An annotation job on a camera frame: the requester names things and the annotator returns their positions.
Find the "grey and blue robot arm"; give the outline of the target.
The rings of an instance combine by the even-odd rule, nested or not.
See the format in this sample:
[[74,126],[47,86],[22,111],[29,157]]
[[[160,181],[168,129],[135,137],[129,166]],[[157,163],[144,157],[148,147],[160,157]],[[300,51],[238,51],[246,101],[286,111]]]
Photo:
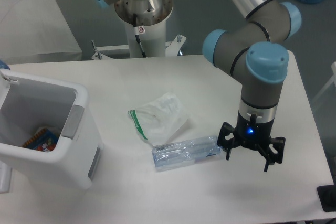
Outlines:
[[[150,33],[172,12],[172,0],[96,0],[114,5],[129,26],[129,52],[135,58],[165,55],[165,32]],[[203,42],[203,56],[241,83],[237,124],[223,123],[218,145],[226,154],[236,147],[257,151],[266,165],[283,160],[285,138],[271,137],[289,52],[281,42],[301,26],[301,14],[291,3],[276,0],[232,0],[247,24],[234,33],[215,30]]]

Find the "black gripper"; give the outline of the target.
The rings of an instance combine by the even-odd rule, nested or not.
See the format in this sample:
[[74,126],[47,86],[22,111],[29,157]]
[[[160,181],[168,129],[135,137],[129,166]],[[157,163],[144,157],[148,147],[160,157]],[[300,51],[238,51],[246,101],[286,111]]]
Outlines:
[[285,137],[270,137],[274,120],[267,123],[255,123],[242,117],[238,113],[236,127],[224,122],[220,128],[217,145],[226,153],[226,160],[229,160],[233,148],[242,146],[256,151],[265,158],[264,172],[268,171],[271,165],[282,164],[286,143]]

